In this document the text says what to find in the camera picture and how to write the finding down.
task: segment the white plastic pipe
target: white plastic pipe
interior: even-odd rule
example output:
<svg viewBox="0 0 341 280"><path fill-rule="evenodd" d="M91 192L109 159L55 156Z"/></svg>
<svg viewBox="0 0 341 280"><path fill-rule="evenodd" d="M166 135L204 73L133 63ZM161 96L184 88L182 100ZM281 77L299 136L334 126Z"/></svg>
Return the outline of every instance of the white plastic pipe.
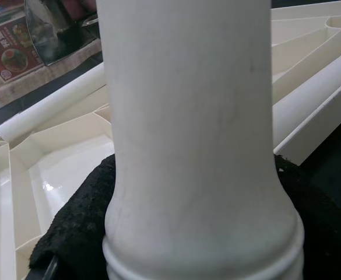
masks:
<svg viewBox="0 0 341 280"><path fill-rule="evenodd" d="M27 110L1 124L0 136L3 140L11 143L105 84L104 66L101 63Z"/></svg>
<svg viewBox="0 0 341 280"><path fill-rule="evenodd" d="M110 279L301 279L272 155L270 1L100 0Z"/></svg>
<svg viewBox="0 0 341 280"><path fill-rule="evenodd" d="M341 56L274 104L274 147L280 145L339 87L341 87Z"/></svg>

